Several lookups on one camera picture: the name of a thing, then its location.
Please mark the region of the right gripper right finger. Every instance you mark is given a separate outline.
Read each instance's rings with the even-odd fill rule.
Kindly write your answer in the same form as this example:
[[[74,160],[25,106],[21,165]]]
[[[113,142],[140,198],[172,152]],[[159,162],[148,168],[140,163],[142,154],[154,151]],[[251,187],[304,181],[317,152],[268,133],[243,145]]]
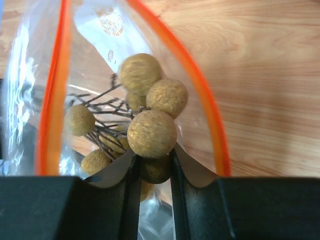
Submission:
[[[223,177],[180,146],[169,156],[178,240],[319,239],[318,178]]]

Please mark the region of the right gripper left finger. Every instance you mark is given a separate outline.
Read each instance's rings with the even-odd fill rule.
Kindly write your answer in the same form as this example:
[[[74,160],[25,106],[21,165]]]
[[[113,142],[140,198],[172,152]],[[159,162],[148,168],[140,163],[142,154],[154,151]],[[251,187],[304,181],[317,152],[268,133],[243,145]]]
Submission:
[[[141,179],[129,150],[87,179],[7,176],[0,179],[3,240],[135,240]]]

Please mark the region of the brown longan bunch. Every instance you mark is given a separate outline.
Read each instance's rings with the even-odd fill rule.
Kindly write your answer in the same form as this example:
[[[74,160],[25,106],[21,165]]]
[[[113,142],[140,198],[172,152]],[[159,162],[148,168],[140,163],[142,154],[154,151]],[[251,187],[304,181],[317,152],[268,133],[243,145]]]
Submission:
[[[110,79],[110,90],[118,85],[125,98],[105,102],[100,96],[77,95],[65,114],[67,129],[96,145],[80,163],[94,175],[132,150],[142,157],[140,200],[152,197],[155,186],[171,176],[169,153],[177,143],[175,119],[188,103],[188,91],[179,80],[166,78],[158,60],[148,53],[127,57]]]

